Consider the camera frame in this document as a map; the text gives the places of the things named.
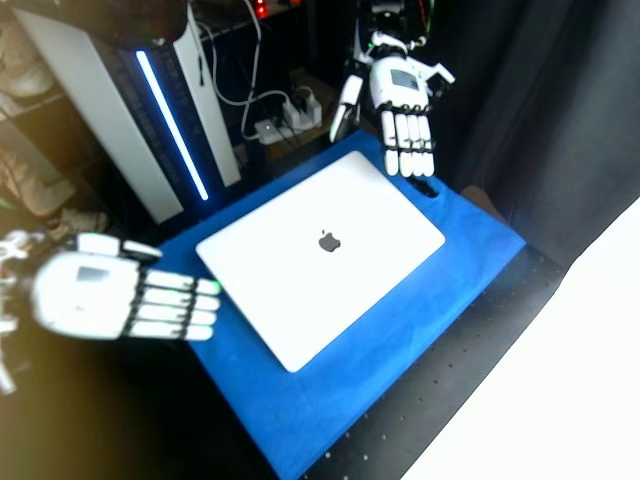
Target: perforated metal surface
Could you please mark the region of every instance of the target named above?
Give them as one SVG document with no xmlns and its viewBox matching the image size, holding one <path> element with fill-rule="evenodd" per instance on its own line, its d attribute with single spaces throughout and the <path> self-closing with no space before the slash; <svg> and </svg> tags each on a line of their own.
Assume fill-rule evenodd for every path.
<svg viewBox="0 0 640 480">
<path fill-rule="evenodd" d="M 399 479 L 527 328 L 563 272 L 525 248 L 305 479 Z"/>
</svg>

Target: blue cloth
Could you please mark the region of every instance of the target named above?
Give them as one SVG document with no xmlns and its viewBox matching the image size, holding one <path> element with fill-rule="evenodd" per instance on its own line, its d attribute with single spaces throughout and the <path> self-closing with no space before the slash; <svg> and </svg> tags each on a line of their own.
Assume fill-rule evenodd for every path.
<svg viewBox="0 0 640 480">
<path fill-rule="evenodd" d="M 194 250 L 201 240 L 354 150 L 382 170 L 378 141 L 355 133 L 164 244 L 158 268 L 210 276 Z M 191 343 L 285 480 L 298 478 L 324 454 L 524 246 L 516 233 L 435 178 L 435 199 L 403 178 L 391 181 L 446 242 L 302 370 L 285 371 L 224 296 L 213 338 Z"/>
</svg>

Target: red wire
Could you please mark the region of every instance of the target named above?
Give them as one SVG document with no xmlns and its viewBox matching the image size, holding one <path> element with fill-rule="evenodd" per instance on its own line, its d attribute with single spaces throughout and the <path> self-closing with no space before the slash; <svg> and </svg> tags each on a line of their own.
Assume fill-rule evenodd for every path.
<svg viewBox="0 0 640 480">
<path fill-rule="evenodd" d="M 424 11 L 424 0 L 418 0 L 420 5 L 420 14 L 422 15 L 422 23 L 424 23 L 424 30 L 427 31 L 427 14 Z"/>
</svg>

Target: white robotic hand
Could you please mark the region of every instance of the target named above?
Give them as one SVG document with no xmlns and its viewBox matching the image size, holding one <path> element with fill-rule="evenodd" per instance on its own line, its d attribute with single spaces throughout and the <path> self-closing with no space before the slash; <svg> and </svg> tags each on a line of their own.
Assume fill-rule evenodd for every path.
<svg viewBox="0 0 640 480">
<path fill-rule="evenodd" d="M 76 243 L 77 251 L 54 255 L 34 278 L 31 303 L 43 327 L 88 339 L 211 338 L 216 281 L 147 268 L 162 253 L 144 244 L 95 233 Z"/>
<path fill-rule="evenodd" d="M 426 40 L 422 37 L 418 43 L 405 45 L 394 37 L 376 32 L 371 39 L 370 50 L 384 46 L 393 49 L 394 54 L 374 59 L 367 52 L 357 57 L 359 63 L 371 67 L 369 89 L 378 114 L 388 175 L 400 173 L 410 177 L 434 173 L 434 142 L 427 117 L 431 91 L 427 80 L 439 74 L 451 84 L 455 77 L 442 64 L 431 67 L 408 56 L 409 50 L 424 45 L 424 42 Z M 342 138 L 350 123 L 357 118 L 364 81 L 358 75 L 347 78 L 330 130 L 332 142 Z"/>
</svg>

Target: white surface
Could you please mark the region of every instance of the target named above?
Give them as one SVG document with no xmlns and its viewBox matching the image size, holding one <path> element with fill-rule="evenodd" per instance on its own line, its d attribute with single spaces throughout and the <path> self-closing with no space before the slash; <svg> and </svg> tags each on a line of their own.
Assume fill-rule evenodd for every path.
<svg viewBox="0 0 640 480">
<path fill-rule="evenodd" d="M 232 185 L 240 180 L 240 171 L 231 148 L 231 140 L 222 117 L 220 104 L 213 90 L 212 79 L 208 75 L 206 56 L 200 44 L 198 26 L 188 9 L 189 23 L 184 35 L 173 44 L 189 92 L 196 106 L 198 117 L 209 142 L 222 183 Z"/>
<path fill-rule="evenodd" d="M 320 248 L 322 232 L 341 241 Z M 359 152 L 200 243 L 198 255 L 295 372 L 444 243 Z"/>
<path fill-rule="evenodd" d="M 14 12 L 151 217 L 160 223 L 182 212 L 89 35 L 55 20 Z"/>
<path fill-rule="evenodd" d="M 404 480 L 640 478 L 640 200 Z"/>
</svg>

